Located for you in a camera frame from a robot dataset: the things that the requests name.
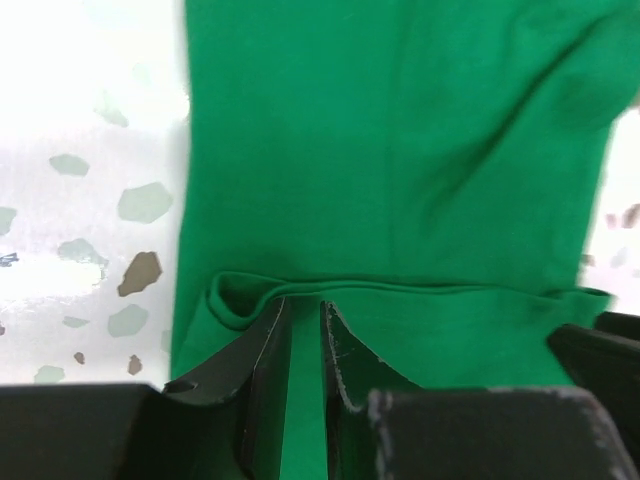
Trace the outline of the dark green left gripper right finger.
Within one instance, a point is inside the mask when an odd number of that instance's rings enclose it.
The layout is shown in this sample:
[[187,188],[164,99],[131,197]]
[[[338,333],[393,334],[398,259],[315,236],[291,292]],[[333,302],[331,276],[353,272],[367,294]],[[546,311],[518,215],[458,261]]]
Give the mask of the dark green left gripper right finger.
[[393,369],[351,331],[333,302],[320,305],[327,465],[330,479],[391,479],[378,408],[395,392],[422,388]]

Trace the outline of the green t shirt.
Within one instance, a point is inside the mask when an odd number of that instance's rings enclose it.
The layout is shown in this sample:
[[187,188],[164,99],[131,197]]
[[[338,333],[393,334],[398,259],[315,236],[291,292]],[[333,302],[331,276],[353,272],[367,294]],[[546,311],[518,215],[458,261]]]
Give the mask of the green t shirt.
[[635,1],[189,1],[171,371],[292,301],[285,479],[327,475],[319,305],[423,387],[566,385]]

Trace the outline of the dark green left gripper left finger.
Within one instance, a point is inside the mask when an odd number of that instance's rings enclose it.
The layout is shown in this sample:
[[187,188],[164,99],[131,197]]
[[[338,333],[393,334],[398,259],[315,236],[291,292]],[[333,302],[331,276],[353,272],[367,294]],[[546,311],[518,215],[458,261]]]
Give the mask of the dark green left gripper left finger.
[[285,298],[272,301],[241,336],[163,395],[188,406],[179,421],[191,459],[181,479],[278,479],[292,325]]

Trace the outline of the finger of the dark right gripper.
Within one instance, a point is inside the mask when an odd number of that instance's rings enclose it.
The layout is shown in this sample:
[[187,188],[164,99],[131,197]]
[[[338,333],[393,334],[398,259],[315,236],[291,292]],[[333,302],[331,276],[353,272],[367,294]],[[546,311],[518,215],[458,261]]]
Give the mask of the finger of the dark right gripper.
[[564,325],[547,344],[571,379],[593,393],[639,392],[639,341]]
[[595,329],[630,340],[640,340],[640,317],[616,312],[604,312],[598,316]]

